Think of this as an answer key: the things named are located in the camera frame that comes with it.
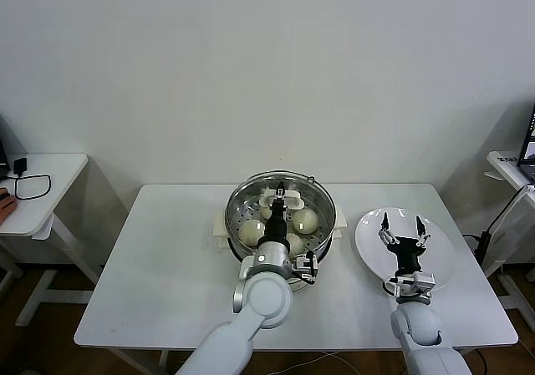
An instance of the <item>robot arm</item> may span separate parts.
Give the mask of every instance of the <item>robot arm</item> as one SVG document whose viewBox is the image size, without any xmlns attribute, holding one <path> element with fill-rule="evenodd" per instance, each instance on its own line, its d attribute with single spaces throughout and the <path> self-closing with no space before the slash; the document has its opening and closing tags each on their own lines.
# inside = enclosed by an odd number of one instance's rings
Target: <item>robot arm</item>
<svg viewBox="0 0 535 375">
<path fill-rule="evenodd" d="M 399 304 L 390 324 L 410 375 L 471 375 L 462 355 L 442 334 L 440 318 L 426 304 Z"/>
<path fill-rule="evenodd" d="M 284 322 L 292 308 L 292 275 L 286 240 L 284 185 L 278 187 L 271 205 L 264 237 L 257 252 L 242 262 L 232 303 L 234 321 L 217 326 L 182 365 L 177 375 L 238 375 L 252 355 L 252 339 L 260 328 Z"/>
<path fill-rule="evenodd" d="M 418 256 L 425 252 L 431 235 L 416 217 L 418 239 L 396 237 L 389 230 L 388 216 L 379 232 L 386 248 L 395 253 L 398 270 L 383 284 L 396 297 L 398 307 L 390 316 L 394 335 L 400 339 L 410 375 L 471 375 L 462 355 L 453 349 L 441 330 L 440 318 L 431 310 L 431 290 L 435 278 L 421 272 Z"/>
<path fill-rule="evenodd" d="M 234 321 L 211 331 L 177 374 L 241 373 L 251 358 L 252 338 L 258 329 L 275 327 L 288 316 L 292 291 L 280 275 L 261 272 L 247 281 L 244 302 Z"/>
</svg>

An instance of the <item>black cable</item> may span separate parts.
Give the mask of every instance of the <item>black cable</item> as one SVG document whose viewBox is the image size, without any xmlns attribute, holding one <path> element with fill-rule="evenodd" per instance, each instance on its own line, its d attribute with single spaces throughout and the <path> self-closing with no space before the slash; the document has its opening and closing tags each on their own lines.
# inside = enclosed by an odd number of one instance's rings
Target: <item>black cable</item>
<svg viewBox="0 0 535 375">
<path fill-rule="evenodd" d="M 480 237 L 479 236 L 476 236 L 476 235 L 462 235 L 463 237 L 471 237 L 472 239 L 476 239 L 476 240 L 479 240 Z"/>
<path fill-rule="evenodd" d="M 481 359 L 483 360 L 483 365 L 485 366 L 485 372 L 483 373 L 483 375 L 487 375 L 487 372 L 488 372 L 487 360 L 483 357 L 483 354 L 482 352 L 479 351 L 479 349 L 476 349 L 476 352 L 477 354 L 479 354 L 479 357 L 481 357 Z"/>
<path fill-rule="evenodd" d="M 521 187 L 520 189 L 518 189 L 517 192 L 515 193 L 515 195 L 509 200 L 509 202 L 507 202 L 507 205 L 505 205 L 505 207 L 504 207 L 504 208 L 502 209 L 502 211 L 498 214 L 498 216 L 496 217 L 496 219 L 492 221 L 492 223 L 490 224 L 490 226 L 488 226 L 487 232 L 490 232 L 490 231 L 491 231 L 492 226 L 497 222 L 498 219 L 500 219 L 500 217 L 501 217 L 502 214 L 507 210 L 507 208 L 509 208 L 509 205 L 514 201 L 515 198 L 517 198 L 517 195 L 519 195 L 520 192 L 521 192 L 522 190 L 524 190 L 524 187 L 526 187 L 526 185 L 524 185 L 523 187 Z"/>
<path fill-rule="evenodd" d="M 39 194 L 39 195 L 34 195 L 32 197 L 21 197 L 18 195 L 18 182 L 20 180 L 37 179 L 41 177 L 45 177 L 48 179 L 48 188 L 44 193 Z M 52 178 L 50 177 L 50 175 L 30 175 L 30 176 L 21 176 L 21 177 L 3 176 L 3 178 L 15 180 L 15 198 L 17 200 L 22 200 L 22 201 L 35 200 L 37 198 L 46 196 L 46 194 L 50 192 L 50 189 L 52 189 Z"/>
<path fill-rule="evenodd" d="M 394 294 L 392 291 L 390 291 L 390 290 L 388 290 L 388 289 L 386 288 L 386 283 L 385 283 L 385 282 L 383 282 L 383 290 L 386 291 L 386 292 L 387 292 L 388 294 L 390 294 L 391 296 L 395 296 L 395 294 Z"/>
</svg>

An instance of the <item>white wall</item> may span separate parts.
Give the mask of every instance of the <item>white wall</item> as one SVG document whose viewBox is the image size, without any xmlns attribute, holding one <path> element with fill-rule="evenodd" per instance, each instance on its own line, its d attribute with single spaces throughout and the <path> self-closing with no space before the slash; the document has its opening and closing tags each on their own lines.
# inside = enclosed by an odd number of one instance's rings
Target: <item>white wall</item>
<svg viewBox="0 0 535 375">
<path fill-rule="evenodd" d="M 535 99 L 535 0 L 0 0 L 0 115 L 29 152 L 144 183 L 431 182 L 479 231 Z"/>
</svg>

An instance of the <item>power adapter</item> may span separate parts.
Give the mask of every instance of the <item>power adapter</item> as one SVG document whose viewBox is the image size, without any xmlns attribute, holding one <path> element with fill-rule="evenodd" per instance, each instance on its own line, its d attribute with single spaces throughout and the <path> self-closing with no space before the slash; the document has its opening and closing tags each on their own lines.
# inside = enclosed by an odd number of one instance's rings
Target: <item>power adapter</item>
<svg viewBox="0 0 535 375">
<path fill-rule="evenodd" d="M 26 158 L 20 158 L 13 162 L 13 174 L 17 177 L 22 177 L 23 173 L 28 169 L 28 161 Z"/>
</svg>

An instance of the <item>table leg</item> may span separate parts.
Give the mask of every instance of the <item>table leg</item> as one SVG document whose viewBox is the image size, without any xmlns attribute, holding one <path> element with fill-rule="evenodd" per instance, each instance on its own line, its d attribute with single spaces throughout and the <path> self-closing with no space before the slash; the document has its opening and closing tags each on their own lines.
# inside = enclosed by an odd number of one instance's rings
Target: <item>table leg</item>
<svg viewBox="0 0 535 375">
<path fill-rule="evenodd" d="M 94 283 L 99 281 L 102 268 L 96 264 L 87 262 L 79 252 L 80 243 L 76 237 L 67 229 L 67 226 L 54 214 L 52 229 L 61 238 L 57 247 L 68 256 L 71 261 Z"/>
<path fill-rule="evenodd" d="M 23 275 L 23 270 L 20 269 L 15 262 L 8 257 L 8 254 L 2 251 L 2 249 L 0 249 L 0 267 L 7 272 L 0 282 L 0 299 L 2 299 L 8 292 L 13 280 Z"/>
<path fill-rule="evenodd" d="M 535 269 L 530 270 L 530 272 L 526 274 L 526 279 L 528 281 L 535 281 Z"/>
<path fill-rule="evenodd" d="M 526 300 L 526 297 L 524 297 L 514 280 L 509 275 L 498 275 L 497 278 L 508 293 L 508 296 L 498 297 L 503 309 L 518 309 L 526 321 L 527 326 L 532 332 L 535 332 L 535 311 Z"/>
<path fill-rule="evenodd" d="M 42 302 L 63 304 L 87 304 L 92 291 L 87 290 L 53 290 L 48 289 L 58 271 L 47 270 L 39 279 L 38 284 L 32 291 L 32 295 L 24 305 L 15 322 L 16 327 L 27 327 L 32 321 L 33 315 Z"/>
<path fill-rule="evenodd" d="M 139 350 L 121 350 L 119 348 L 109 348 L 108 350 L 110 350 L 121 360 L 129 363 L 129 365 L 144 375 L 167 374 L 166 370 L 160 367 L 160 363 L 150 356 L 150 352 Z"/>
</svg>

